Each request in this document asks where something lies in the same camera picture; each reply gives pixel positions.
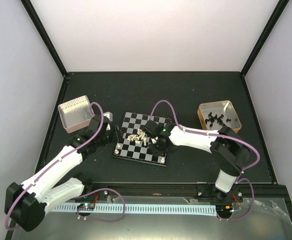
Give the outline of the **black frame post right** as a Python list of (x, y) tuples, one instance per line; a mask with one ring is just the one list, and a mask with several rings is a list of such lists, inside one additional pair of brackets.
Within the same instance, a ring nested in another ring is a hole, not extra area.
[(266, 43), (272, 30), (276, 26), (278, 20), (280, 19), (281, 15), (284, 12), (285, 8), (287, 7), (288, 3), (289, 3), (289, 0), (279, 0), (278, 3), (276, 4), (276, 7), (274, 8), (271, 16), (269, 17), (265, 27), (263, 28), (256, 44), (254, 45), (248, 59), (246, 60), (244, 66), (240, 72), (241, 76), (245, 77), (248, 74), (250, 68), (252, 67), (258, 54), (260, 53), (262, 47)]

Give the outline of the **black frame post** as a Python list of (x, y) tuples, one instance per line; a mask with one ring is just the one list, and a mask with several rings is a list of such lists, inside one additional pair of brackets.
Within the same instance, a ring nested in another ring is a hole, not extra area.
[(289, 0), (279, 0), (278, 3), (276, 4), (276, 7), (274, 8), (271, 16), (269, 17), (265, 27), (263, 28), (256, 44), (254, 45), (248, 59), (246, 60), (244, 66), (240, 72), (241, 76), (245, 77), (248, 74), (250, 68), (252, 67), (258, 54), (260, 53), (262, 47), (266, 43), (272, 30), (276, 26), (278, 20), (280, 19), (281, 15), (284, 12), (285, 8), (287, 7), (288, 3), (289, 3)]
[(21, 0), (20, 1), (26, 10), (28, 16), (30, 17), (33, 25), (35, 26), (37, 32), (39, 33), (44, 45), (46, 46), (47, 50), (49, 51), (51, 57), (53, 58), (58, 70), (60, 71), (61, 75), (64, 77), (67, 75), (67, 70), (64, 64), (61, 61), (42, 21), (40, 20), (39, 15), (37, 14), (32, 2), (30, 0)]

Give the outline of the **gold metal tin tray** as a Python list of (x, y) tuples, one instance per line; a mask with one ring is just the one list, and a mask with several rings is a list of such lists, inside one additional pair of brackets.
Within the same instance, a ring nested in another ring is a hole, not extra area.
[(242, 128), (235, 108), (229, 100), (202, 103), (198, 107), (197, 114), (204, 130), (230, 127), (237, 133)]

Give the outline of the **pile of black chess pieces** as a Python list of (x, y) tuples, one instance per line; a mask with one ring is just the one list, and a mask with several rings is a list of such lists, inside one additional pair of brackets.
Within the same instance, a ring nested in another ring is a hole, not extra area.
[(212, 128), (214, 126), (214, 124), (217, 124), (219, 126), (226, 126), (227, 124), (230, 124), (232, 122), (232, 119), (227, 118), (224, 119), (224, 114), (218, 115), (215, 114), (213, 115), (212, 112), (208, 113), (208, 117), (204, 120), (204, 123), (209, 126), (210, 128)]

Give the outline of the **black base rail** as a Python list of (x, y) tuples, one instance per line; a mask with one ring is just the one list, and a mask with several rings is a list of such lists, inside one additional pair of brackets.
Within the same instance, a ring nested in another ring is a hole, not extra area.
[(238, 200), (250, 198), (283, 198), (289, 200), (287, 187), (277, 184), (253, 183), (245, 181), (234, 184), (228, 193), (218, 190), (213, 183), (163, 184), (163, 183), (90, 183), (84, 188), (84, 194), (101, 189), (100, 195), (113, 189), (125, 197), (190, 197), (209, 202), (228, 202), (236, 197)]

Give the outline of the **pile of white chess pieces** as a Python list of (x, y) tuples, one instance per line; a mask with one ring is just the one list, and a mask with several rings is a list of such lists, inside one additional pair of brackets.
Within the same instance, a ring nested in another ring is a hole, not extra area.
[(131, 134), (127, 137), (127, 141), (135, 142), (137, 145), (147, 145), (148, 136), (141, 129), (137, 130), (137, 134)]

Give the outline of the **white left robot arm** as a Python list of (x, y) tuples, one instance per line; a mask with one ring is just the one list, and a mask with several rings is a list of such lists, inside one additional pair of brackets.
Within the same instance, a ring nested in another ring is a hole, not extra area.
[(23, 230), (34, 230), (56, 206), (93, 194), (91, 180), (77, 173), (65, 183), (57, 183), (74, 167), (81, 164), (98, 148), (107, 146), (118, 137), (113, 114), (94, 116), (88, 127), (74, 135), (59, 154), (39, 172), (17, 184), (11, 183), (5, 193), (4, 213)]

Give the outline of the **black and white chessboard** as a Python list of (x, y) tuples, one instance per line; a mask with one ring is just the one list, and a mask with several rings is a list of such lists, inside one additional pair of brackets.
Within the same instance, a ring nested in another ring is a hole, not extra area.
[(171, 122), (171, 119), (165, 117), (152, 116), (149, 117), (146, 114), (126, 112), (121, 124), (121, 131), (123, 133), (123, 140), (119, 141), (115, 145), (114, 151), (119, 150), (119, 154), (113, 152), (113, 157), (121, 160), (136, 161), (139, 163), (166, 166), (166, 161), (162, 163), (161, 158), (167, 158), (167, 154), (164, 153), (161, 156), (153, 156), (148, 148), (150, 138), (147, 139), (147, 145), (136, 144), (134, 141), (127, 141), (127, 137), (131, 134), (137, 134), (137, 130), (147, 123), (148, 120), (152, 120), (157, 124), (167, 124)]

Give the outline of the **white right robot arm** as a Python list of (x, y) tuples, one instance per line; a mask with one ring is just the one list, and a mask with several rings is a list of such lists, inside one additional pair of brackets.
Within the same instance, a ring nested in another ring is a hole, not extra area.
[(212, 154), (220, 167), (211, 197), (224, 202), (231, 196), (231, 188), (242, 172), (251, 150), (230, 127), (220, 130), (199, 130), (178, 127), (175, 123), (163, 125), (152, 120), (141, 127), (150, 138), (148, 148), (152, 155), (159, 157), (173, 152), (179, 146), (191, 147)]

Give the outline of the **pink metal tin box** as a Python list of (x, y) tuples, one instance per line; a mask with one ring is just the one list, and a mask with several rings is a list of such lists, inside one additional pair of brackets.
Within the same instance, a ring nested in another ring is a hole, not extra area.
[(59, 104), (57, 109), (62, 125), (68, 134), (87, 127), (95, 116), (86, 95)]

